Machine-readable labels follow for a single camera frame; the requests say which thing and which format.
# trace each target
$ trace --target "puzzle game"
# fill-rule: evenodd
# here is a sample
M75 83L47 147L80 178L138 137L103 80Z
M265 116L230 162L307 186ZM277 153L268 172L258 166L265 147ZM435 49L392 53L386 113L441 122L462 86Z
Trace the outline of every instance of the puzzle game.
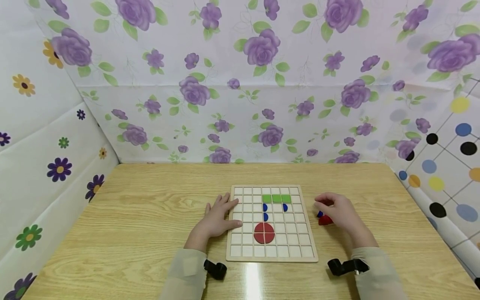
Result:
M318 261L299 185L234 185L231 195L239 204L229 219L243 226L228 233L228 261Z

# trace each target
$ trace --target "wood grain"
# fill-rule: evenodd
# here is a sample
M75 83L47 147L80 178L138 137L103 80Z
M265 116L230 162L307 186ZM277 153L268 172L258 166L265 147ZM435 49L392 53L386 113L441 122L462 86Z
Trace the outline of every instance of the wood grain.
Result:
M155 300L170 262L205 204L234 184L299 184L305 204L325 191L345 194L389 253L410 299L478 299L479 291L384 164L119 165L40 272L23 300ZM358 299L353 275L332 277L326 263L349 256L334 225L315 225L319 263L225 262L227 235L212 239L210 260L227 264L208 279L208 299Z

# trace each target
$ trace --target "purple flower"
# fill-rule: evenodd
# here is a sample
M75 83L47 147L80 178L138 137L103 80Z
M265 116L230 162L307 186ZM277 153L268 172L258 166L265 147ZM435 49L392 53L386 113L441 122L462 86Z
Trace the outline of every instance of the purple flower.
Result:
M185 67L187 67L187 69L189 70L195 68L199 59L200 57L196 53L190 53L184 59L184 61L186 62Z
M262 110L262 115L268 120L275 119L275 112L269 108L265 108L264 110Z
M212 141L213 143L219 143L220 142L220 137L214 133L211 133L208 135L208 139Z
M61 159L57 157L55 163L49 163L47 166L50 171L47 172L47 177L52 177L53 182L65 181L67 176L72 173L69 169L72 167L72 164L68 162L68 158Z
M282 141L283 128L276 125L269 125L264 132L258 135L258 141L264 144L264 147L278 145Z
M265 14L270 20L276 19L276 13L280 10L277 0L264 0Z
M145 101L144 107L147 109L149 114L156 115L160 113L161 105L158 101L148 99L147 101Z
M153 49L152 53L148 53L145 58L147 58L148 65L150 67L154 67L155 69L159 69L160 67L164 67L165 64L163 63L163 54L158 52L157 49Z
M120 109L114 109L112 110L112 114L119 118L120 120L128 120L128 117L127 115L125 114L124 111L120 110Z
M355 144L355 139L352 138L352 137L348 137L348 138L345 138L343 140L343 142L345 143L345 145L347 145L348 147L352 147L354 144Z
M128 124L126 131L122 133L123 139L134 146L143 145L147 142L147 133L143 127Z
M240 81L237 78L232 78L227 82L229 88L238 90L240 88Z
M342 33L360 20L362 10L360 0L328 0L324 17L328 26Z
M425 20L428 16L428 9L425 5L419 5L417 8L411 10L405 16L405 24L403 24L403 31L412 31L417 29L420 22Z
M180 145L179 146L179 152L180 153L187 153L188 152L188 147L185 145Z
M20 300L25 292L28 290L30 285L35 280L36 276L33 276L33 273L29 273L25 279L18 279L13 286L13 290L8 292L3 300Z
M461 70L480 55L480 36L476 33L462 36L458 41L444 41L433 48L428 57L429 69L440 72Z
M62 0L45 0L45 2L53 8L53 11L60 17L68 20L70 15L67 12L67 6L62 2Z
M336 164L354 164L358 161L360 153L348 151L340 157L335 158Z
M105 176L103 174L100 175L100 177L98 175L93 176L92 181L87 183L88 192L85 194L85 199L88 199L89 202L92 201L93 197L95 197L98 192L98 189L102 186L104 178Z
M399 92L399 91L403 90L403 88L405 87L405 81L399 80L399 81L395 82L392 87L393 87L393 90L395 92Z
M64 28L61 36L54 36L52 46L68 65L84 67L92 63L90 42L73 29Z
M280 39L272 29L263 30L259 36L253 36L243 46L243 53L248 55L250 65L265 66L272 62L278 53Z
M115 0L119 14L133 27L147 31L156 21L156 11L150 0Z
M298 104L297 106L297 114L299 116L308 116L310 115L310 111L313 109L313 103L306 100L302 103Z
M345 59L345 56L342 56L342 52L337 51L335 55L329 56L327 58L327 63L325 64L325 67L329 69L330 71L338 70L340 69L340 63Z
M342 92L342 104L348 108L359 108L370 99L370 89L365 87L363 79L357 79L345 85Z
M0 132L0 146L5 146L5 144L10 144L10 141L9 141L10 137L8 136L8 134L6 132L4 133L1 133Z
M188 103L204 106L210 99L210 90L208 87L198 83L193 76L187 76L179 82L180 92Z
M218 20L222 17L222 12L219 7L216 7L215 4L209 2L206 6L202 7L200 17L204 20L202 24L205 29L217 29Z
M357 134L367 136L372 132L372 125L370 123L364 123L357 127Z
M360 68L360 72L370 71L380 61L378 55L373 55L363 61L363 66Z
M430 122L428 122L428 121L425 120L424 118L417 119L417 120L415 121L415 124L417 125L417 129L418 129L421 133L427 133L427 132L428 132L428 129L431 127L431 126L430 126Z

